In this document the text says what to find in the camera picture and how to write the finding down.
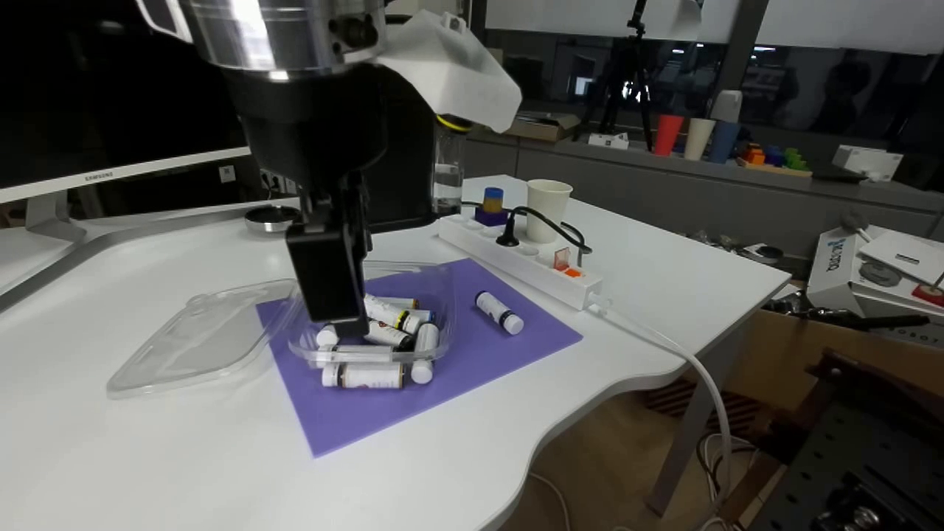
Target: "white desk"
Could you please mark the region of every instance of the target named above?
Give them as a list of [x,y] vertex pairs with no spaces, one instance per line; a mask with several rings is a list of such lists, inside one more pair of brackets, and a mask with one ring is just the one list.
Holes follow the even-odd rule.
[[[572,202],[618,301],[705,347],[783,275]],[[41,235],[0,232],[0,285]],[[456,260],[429,230],[378,235],[387,260]],[[584,338],[342,450],[311,460],[273,363],[251,379],[108,400],[106,378],[186,297],[286,278],[280,241],[241,220],[111,247],[0,314],[3,531],[450,531],[509,509],[533,450],[614,393],[680,363],[519,285]]]

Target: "floor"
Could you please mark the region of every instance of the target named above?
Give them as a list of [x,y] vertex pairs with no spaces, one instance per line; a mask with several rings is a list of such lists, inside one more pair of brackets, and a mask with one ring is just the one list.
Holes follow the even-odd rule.
[[[698,527],[710,517],[710,503],[695,460],[689,460],[662,518],[645,508],[676,425],[677,418],[645,410],[633,396],[618,396],[549,443],[530,471],[549,478],[562,491],[572,531]],[[741,453],[735,460],[735,478],[742,475],[746,466],[748,453]],[[553,491],[530,478],[505,531],[562,527]]]

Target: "purple mat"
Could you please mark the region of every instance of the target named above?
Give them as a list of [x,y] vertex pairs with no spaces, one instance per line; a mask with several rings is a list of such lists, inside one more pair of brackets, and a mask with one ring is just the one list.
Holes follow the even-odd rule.
[[[524,329],[519,337],[505,337],[474,310],[474,294],[479,288],[490,288],[524,319]],[[319,372],[307,369],[307,363],[288,347],[288,338],[311,323],[298,319],[276,329],[288,303],[258,303],[258,319],[264,329],[270,329],[269,345],[273,350],[273,363],[314,458],[429,410],[580,338],[580,332],[550,319],[544,310],[472,260],[425,269],[422,275],[379,278],[367,282],[367,291],[419,297],[422,306],[429,306],[435,314],[448,319],[440,322],[448,345],[435,363],[432,382],[403,390],[323,390]]]

